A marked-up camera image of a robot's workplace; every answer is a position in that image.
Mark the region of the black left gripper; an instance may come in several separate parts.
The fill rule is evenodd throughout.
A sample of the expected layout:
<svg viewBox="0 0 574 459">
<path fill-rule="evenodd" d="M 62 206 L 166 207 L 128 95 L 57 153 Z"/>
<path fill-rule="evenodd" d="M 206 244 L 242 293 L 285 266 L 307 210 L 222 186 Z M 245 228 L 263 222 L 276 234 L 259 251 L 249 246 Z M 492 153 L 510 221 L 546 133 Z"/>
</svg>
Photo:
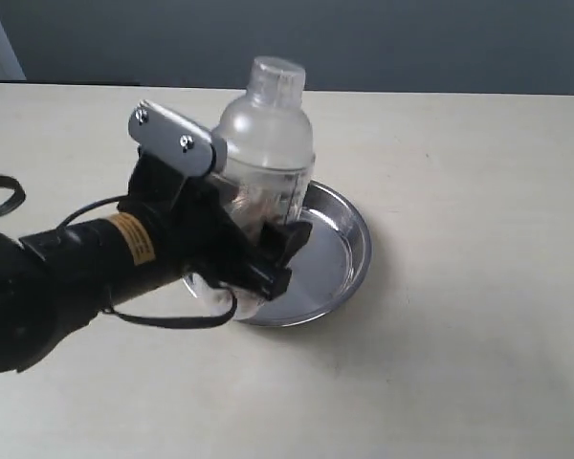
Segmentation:
<svg viewBox="0 0 574 459">
<path fill-rule="evenodd" d="M 266 300 L 287 291 L 288 265 L 313 228 L 305 221 L 265 222 L 254 247 L 221 206 L 214 185 L 187 178 L 148 153 L 137 160 L 118 210 L 140 221 L 155 261 L 170 273 L 196 273 L 212 288 L 229 285 Z"/>
</svg>

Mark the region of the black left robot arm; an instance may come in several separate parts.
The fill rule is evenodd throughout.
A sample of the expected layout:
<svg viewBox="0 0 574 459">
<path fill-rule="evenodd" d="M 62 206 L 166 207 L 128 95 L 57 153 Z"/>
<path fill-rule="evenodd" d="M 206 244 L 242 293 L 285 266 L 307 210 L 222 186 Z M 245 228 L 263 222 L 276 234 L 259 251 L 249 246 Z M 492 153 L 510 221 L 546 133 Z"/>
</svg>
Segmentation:
<svg viewBox="0 0 574 459">
<path fill-rule="evenodd" d="M 97 315 L 189 273 L 228 294 L 283 295 L 311 225 L 266 223 L 253 243 L 220 199 L 208 180 L 144 153 L 115 214 L 18 240 L 0 233 L 0 373 L 30 368 Z"/>
</svg>

